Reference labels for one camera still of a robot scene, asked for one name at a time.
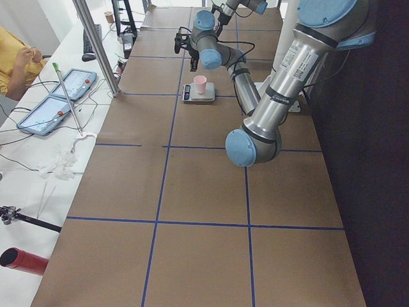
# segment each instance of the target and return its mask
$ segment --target cup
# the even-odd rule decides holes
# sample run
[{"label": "cup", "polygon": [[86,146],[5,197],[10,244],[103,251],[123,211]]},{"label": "cup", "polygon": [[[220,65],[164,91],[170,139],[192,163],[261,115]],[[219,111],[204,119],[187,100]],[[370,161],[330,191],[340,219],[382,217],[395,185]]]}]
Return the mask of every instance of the cup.
[{"label": "cup", "polygon": [[107,19],[107,22],[109,24],[113,24],[114,23],[114,14],[110,11],[104,12],[105,18]]},{"label": "cup", "polygon": [[193,78],[194,87],[196,89],[196,93],[204,94],[206,91],[206,83],[207,78],[203,75],[197,75]]},{"label": "cup", "polygon": [[9,248],[0,256],[0,265],[10,269],[43,275],[49,260],[18,248]]}]

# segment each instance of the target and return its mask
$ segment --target red cylinder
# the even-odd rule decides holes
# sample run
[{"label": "red cylinder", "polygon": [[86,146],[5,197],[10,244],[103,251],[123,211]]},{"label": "red cylinder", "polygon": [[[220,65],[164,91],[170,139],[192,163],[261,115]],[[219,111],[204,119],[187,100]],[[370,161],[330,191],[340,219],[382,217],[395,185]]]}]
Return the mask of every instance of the red cylinder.
[{"label": "red cylinder", "polygon": [[0,265],[37,275],[43,275],[49,260],[18,248],[9,248],[0,256]]}]

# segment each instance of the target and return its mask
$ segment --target yellow shirt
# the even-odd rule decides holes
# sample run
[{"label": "yellow shirt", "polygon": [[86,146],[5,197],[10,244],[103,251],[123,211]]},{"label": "yellow shirt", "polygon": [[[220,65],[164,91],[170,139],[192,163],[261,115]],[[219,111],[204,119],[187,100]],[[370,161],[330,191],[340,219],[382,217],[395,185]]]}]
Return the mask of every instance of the yellow shirt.
[{"label": "yellow shirt", "polygon": [[[0,93],[7,94],[7,86],[13,73],[14,61],[17,52],[26,46],[16,36],[0,27]],[[46,61],[31,62],[26,66],[26,88],[28,88],[43,69]]]}]

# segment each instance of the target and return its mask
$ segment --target white table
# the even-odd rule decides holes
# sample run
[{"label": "white table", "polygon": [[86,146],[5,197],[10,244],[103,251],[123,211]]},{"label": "white table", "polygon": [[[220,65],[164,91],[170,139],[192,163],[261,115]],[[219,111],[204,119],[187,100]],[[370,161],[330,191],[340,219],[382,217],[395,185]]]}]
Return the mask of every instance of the white table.
[{"label": "white table", "polygon": [[[122,45],[117,41],[116,32],[110,31],[103,11],[93,11],[92,15],[94,22],[102,25],[104,49],[111,67],[114,68],[118,58],[123,56]],[[97,60],[81,61],[82,32],[83,26],[78,21],[42,70],[41,81],[58,80],[52,62],[58,63],[63,75],[71,68],[96,72],[98,79],[92,88],[95,88],[104,78]],[[47,85],[49,90],[53,86],[53,84]],[[43,86],[30,88],[17,107],[32,109],[47,95],[48,93]],[[86,99],[87,96],[88,93],[79,101],[79,103],[84,103],[75,110],[75,113],[80,124],[84,125],[91,114],[95,112],[84,131],[98,133],[107,114],[112,95],[107,83],[104,82],[92,96],[92,99],[98,103],[97,106],[92,100]],[[10,117],[18,122],[26,114],[22,110],[16,110]],[[60,126],[74,128],[75,122],[72,115],[68,115]],[[7,119],[0,128],[0,130],[8,129],[15,129],[15,123],[10,119]],[[52,169],[58,159],[56,153],[69,151],[77,133],[76,129],[61,128],[44,138],[32,136],[14,144],[4,145],[0,149],[0,154],[19,161],[31,169],[42,171]],[[17,130],[0,132],[0,144],[22,139],[25,136],[27,135]],[[17,163],[0,157],[0,172],[3,174],[3,179],[0,181],[0,206],[16,206],[22,209],[21,214],[62,226],[94,145],[94,138],[86,138],[76,144],[77,162],[68,168],[70,173],[74,175],[73,178],[67,180],[58,179],[53,173],[46,173],[41,176],[37,171],[29,171]],[[0,224],[0,253],[10,247],[16,247],[49,258],[58,235],[52,230],[22,221],[15,221],[8,226]],[[29,306],[41,279],[41,276],[0,267],[0,305],[2,307]]]}]

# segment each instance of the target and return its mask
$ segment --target black wall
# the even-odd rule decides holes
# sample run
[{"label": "black wall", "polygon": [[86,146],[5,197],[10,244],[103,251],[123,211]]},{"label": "black wall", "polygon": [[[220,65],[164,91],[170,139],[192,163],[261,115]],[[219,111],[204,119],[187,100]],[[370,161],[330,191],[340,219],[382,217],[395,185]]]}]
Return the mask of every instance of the black wall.
[{"label": "black wall", "polygon": [[[318,137],[368,307],[409,306],[409,1],[380,1],[375,43],[316,85]],[[320,77],[346,52],[328,57]]]}]

